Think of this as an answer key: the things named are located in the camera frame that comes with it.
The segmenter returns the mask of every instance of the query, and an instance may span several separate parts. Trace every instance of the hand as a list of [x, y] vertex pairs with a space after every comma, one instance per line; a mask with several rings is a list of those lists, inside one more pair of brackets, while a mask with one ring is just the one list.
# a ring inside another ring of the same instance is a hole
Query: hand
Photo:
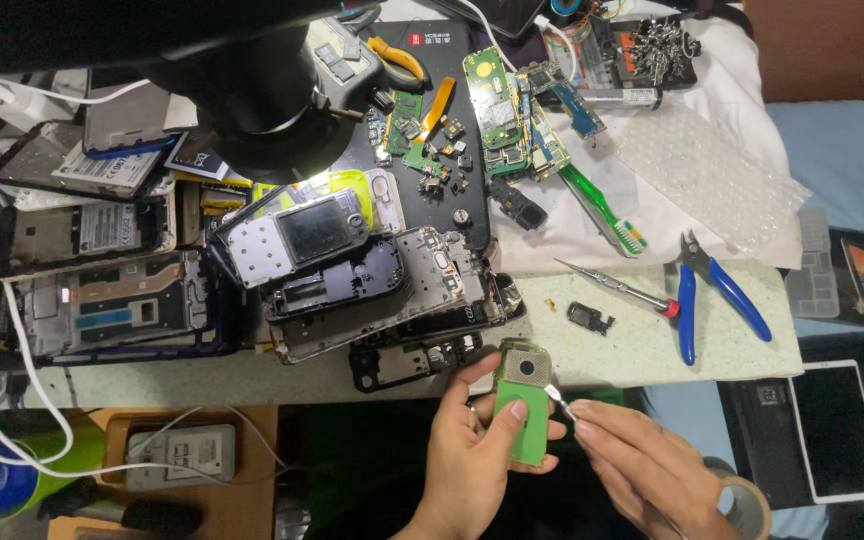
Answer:
[[575, 438], [615, 509], [654, 540], [737, 538], [718, 510], [722, 480], [702, 454], [637, 410], [600, 401], [571, 403]]
[[[452, 375], [441, 398], [429, 438], [425, 491], [412, 521], [394, 538], [477, 538], [493, 518], [505, 496], [507, 471], [544, 474], [559, 463], [546, 453], [541, 465], [510, 461], [509, 450], [528, 414], [518, 399], [498, 412], [496, 394], [468, 406], [469, 385], [492, 373], [501, 361], [493, 352]], [[549, 412], [554, 404], [549, 401]], [[548, 438], [566, 436], [566, 427], [549, 421]]]

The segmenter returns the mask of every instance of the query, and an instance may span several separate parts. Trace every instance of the white cloth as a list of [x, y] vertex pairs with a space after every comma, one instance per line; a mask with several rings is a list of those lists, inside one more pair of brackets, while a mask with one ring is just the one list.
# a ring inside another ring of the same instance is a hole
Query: white cloth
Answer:
[[[674, 9], [653, 2], [627, 0], [617, 20], [675, 13]], [[686, 20], [682, 25], [702, 43], [702, 55], [693, 59], [699, 81], [687, 91], [666, 92], [666, 96], [681, 99], [691, 110], [735, 138], [764, 166], [788, 174], [786, 147], [762, 103], [756, 44], [737, 25], [719, 18]], [[548, 220], [538, 230], [523, 230], [499, 211], [495, 201], [489, 201], [491, 231], [498, 238], [498, 251], [491, 260], [496, 271], [512, 275], [568, 271], [553, 258], [591, 268], [669, 263], [679, 256], [680, 233], [689, 229], [695, 232], [702, 248], [715, 258], [738, 258], [722, 239], [606, 150], [611, 135], [621, 132], [635, 114], [630, 110], [600, 112], [607, 130], [597, 135], [596, 148], [591, 138], [581, 140], [570, 129], [570, 118], [565, 114], [550, 112], [548, 117], [571, 154], [572, 163], [605, 193], [616, 215], [629, 219], [648, 240], [648, 250], [638, 259], [620, 256], [555, 175], [542, 183], [524, 180], [515, 185], [548, 213]], [[785, 268], [799, 268], [801, 257], [798, 220], [790, 222], [758, 254], [763, 263]]]

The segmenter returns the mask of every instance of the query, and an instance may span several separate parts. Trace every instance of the diagonal cutters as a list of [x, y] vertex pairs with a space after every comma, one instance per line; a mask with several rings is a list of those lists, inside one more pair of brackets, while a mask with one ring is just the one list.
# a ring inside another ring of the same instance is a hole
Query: diagonal cutters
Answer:
[[688, 232], [688, 239], [681, 235], [681, 264], [678, 266], [678, 350], [685, 365], [695, 363], [695, 274], [698, 273], [709, 284], [714, 285], [726, 300], [742, 315], [755, 335], [762, 341], [772, 341], [772, 331], [749, 297], [714, 257], [709, 256], [695, 234]]

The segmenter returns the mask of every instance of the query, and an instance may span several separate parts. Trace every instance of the bubble wrap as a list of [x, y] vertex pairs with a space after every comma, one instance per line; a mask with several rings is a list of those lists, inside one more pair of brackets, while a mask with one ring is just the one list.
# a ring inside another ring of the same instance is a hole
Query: bubble wrap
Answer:
[[812, 195], [684, 104], [637, 114], [608, 150], [749, 259]]

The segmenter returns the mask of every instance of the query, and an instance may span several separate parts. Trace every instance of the green toothbrush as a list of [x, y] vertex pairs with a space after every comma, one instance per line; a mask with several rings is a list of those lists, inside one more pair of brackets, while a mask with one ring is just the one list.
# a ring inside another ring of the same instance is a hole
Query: green toothbrush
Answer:
[[649, 244], [639, 231], [633, 227], [627, 219], [619, 219], [613, 214], [606, 202], [606, 196], [586, 178], [575, 165], [569, 164], [558, 171], [565, 185], [572, 191], [575, 198], [579, 200], [582, 208], [596, 227], [602, 231], [608, 243], [615, 248], [622, 257], [636, 259], [648, 248]]

